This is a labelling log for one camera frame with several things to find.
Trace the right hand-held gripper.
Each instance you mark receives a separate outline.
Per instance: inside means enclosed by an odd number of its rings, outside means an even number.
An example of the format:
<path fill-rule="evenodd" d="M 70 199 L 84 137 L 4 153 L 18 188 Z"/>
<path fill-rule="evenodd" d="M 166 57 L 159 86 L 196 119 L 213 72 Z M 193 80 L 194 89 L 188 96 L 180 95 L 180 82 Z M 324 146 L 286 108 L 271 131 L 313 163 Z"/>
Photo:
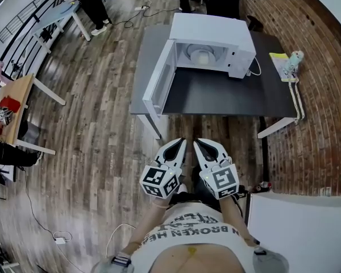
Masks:
<path fill-rule="evenodd" d="M 196 139 L 193 146 L 202 170 L 199 176 L 214 198 L 220 200 L 238 193 L 236 165 L 228 157 L 225 148 L 209 139 Z"/>

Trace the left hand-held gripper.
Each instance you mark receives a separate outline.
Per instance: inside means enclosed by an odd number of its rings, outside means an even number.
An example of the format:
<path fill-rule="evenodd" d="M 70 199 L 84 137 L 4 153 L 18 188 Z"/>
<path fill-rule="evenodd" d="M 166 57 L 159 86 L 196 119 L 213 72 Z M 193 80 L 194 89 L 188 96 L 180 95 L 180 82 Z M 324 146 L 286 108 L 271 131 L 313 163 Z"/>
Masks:
<path fill-rule="evenodd" d="M 163 145 L 155 160 L 146 165 L 140 177 L 143 191 L 150 196 L 167 199 L 180 186 L 186 159 L 187 140 L 174 139 Z"/>

